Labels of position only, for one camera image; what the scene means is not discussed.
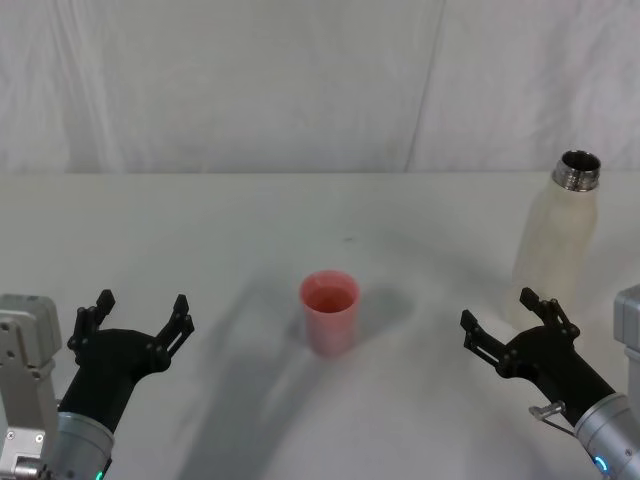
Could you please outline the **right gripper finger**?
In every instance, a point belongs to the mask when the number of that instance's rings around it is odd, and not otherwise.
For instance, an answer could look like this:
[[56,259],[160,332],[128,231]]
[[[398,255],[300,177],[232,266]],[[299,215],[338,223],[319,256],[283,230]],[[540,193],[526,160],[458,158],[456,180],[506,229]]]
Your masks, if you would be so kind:
[[469,310],[462,311],[460,326],[467,350],[491,365],[499,376],[511,375],[513,364],[507,346],[488,334]]
[[523,288],[520,303],[534,313],[541,326],[528,329],[518,335],[518,343],[527,346],[558,344],[573,346],[580,329],[573,324],[556,298],[541,299],[531,288]]

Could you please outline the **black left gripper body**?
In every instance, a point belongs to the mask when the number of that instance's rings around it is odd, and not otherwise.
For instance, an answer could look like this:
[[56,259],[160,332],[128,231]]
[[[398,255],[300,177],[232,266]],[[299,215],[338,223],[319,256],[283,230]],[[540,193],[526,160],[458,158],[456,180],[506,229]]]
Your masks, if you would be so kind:
[[68,347],[78,370],[58,410],[115,432],[137,383],[169,368],[169,352],[151,335],[125,329],[74,335]]

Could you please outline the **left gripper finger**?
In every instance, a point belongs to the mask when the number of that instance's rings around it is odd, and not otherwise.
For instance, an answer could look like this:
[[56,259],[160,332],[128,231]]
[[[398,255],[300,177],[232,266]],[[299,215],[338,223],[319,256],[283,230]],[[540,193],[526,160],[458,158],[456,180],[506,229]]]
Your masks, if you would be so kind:
[[194,330],[187,297],[179,294],[169,321],[146,346],[149,371],[151,373],[166,371],[171,365],[173,356]]
[[104,289],[94,305],[77,309],[74,331],[67,342],[67,347],[74,353],[76,362],[79,362],[81,350],[88,344],[90,337],[99,330],[115,304],[113,292],[110,289]]

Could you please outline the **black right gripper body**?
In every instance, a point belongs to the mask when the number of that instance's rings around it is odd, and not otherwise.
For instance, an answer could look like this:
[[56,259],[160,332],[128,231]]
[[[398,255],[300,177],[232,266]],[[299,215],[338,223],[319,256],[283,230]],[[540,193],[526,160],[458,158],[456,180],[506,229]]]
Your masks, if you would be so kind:
[[574,426],[591,407],[615,390],[578,354],[573,339],[544,326],[516,335],[505,346],[497,373],[534,384],[550,402],[564,403]]

